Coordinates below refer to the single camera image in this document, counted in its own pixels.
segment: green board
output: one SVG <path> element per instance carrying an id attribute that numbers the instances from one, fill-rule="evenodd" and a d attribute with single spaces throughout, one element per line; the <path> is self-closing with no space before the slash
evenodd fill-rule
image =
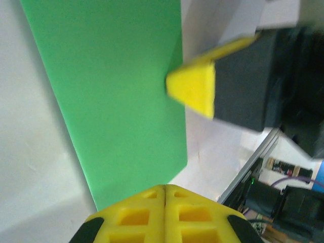
<path id="1" fill-rule="evenodd" d="M 184 108 L 165 90 L 180 0 L 21 3 L 97 209 L 168 183 L 187 162 Z"/>

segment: white surface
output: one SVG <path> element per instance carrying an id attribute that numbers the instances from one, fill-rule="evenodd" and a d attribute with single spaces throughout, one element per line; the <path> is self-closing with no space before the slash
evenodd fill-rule
<path id="1" fill-rule="evenodd" d="M 253 32 L 264 5 L 181 3 L 185 60 Z M 1 0 L 0 16 L 0 241 L 68 242 L 95 207 L 20 2 Z M 189 109 L 186 122 L 188 167 L 173 182 L 216 199 L 261 137 Z"/>
<path id="2" fill-rule="evenodd" d="M 67 242 L 95 207 L 20 2 L 0 16 L 0 241 Z"/>

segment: yellow foam piece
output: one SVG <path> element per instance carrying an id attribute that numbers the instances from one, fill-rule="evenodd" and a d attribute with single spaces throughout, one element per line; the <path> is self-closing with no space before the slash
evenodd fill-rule
<path id="1" fill-rule="evenodd" d="M 216 47 L 167 75 L 167 93 L 208 118 L 214 117 L 215 61 L 252 44 L 258 35 Z"/>
<path id="2" fill-rule="evenodd" d="M 227 216 L 244 216 L 175 185 L 166 189 L 167 243 L 240 243 Z"/>
<path id="3" fill-rule="evenodd" d="M 94 243 L 240 243 L 227 221 L 244 216 L 175 185 L 159 185 L 87 220 L 104 219 Z"/>

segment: square hole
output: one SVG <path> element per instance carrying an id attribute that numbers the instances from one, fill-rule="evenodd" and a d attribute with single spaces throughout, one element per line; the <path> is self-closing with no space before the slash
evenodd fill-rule
<path id="1" fill-rule="evenodd" d="M 148 225 L 149 209 L 123 209 L 119 214 L 119 225 Z"/>
<path id="2" fill-rule="evenodd" d="M 145 198 L 154 199 L 157 198 L 157 192 L 156 191 L 150 191 L 147 194 L 144 195 Z"/>
<path id="3" fill-rule="evenodd" d="M 186 229 L 181 231 L 182 243 L 219 243 L 215 229 Z"/>
<path id="4" fill-rule="evenodd" d="M 176 191 L 174 193 L 174 197 L 188 197 L 187 195 L 185 195 L 183 192 L 181 191 Z"/>
<path id="5" fill-rule="evenodd" d="M 180 221 L 211 221 L 209 210 L 205 207 L 185 205 L 179 211 Z"/>
<path id="6" fill-rule="evenodd" d="M 112 234 L 109 236 L 110 243 L 144 243 L 145 234 Z"/>

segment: purple cable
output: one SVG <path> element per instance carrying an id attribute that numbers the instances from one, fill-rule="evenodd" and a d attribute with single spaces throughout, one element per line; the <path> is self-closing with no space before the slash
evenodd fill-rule
<path id="1" fill-rule="evenodd" d="M 319 181 L 304 177 L 304 176 L 290 176 L 290 177 L 285 177 L 285 178 L 281 178 L 275 182 L 273 182 L 271 184 L 271 186 L 275 186 L 277 184 L 279 184 L 282 181 L 288 181 L 288 180 L 299 180 L 299 181 L 303 181 L 303 182 L 313 182 L 316 185 L 319 185 L 320 187 L 324 188 L 324 184 L 320 183 Z M 250 211 L 250 209 L 248 209 L 243 215 L 246 215 L 248 212 Z"/>

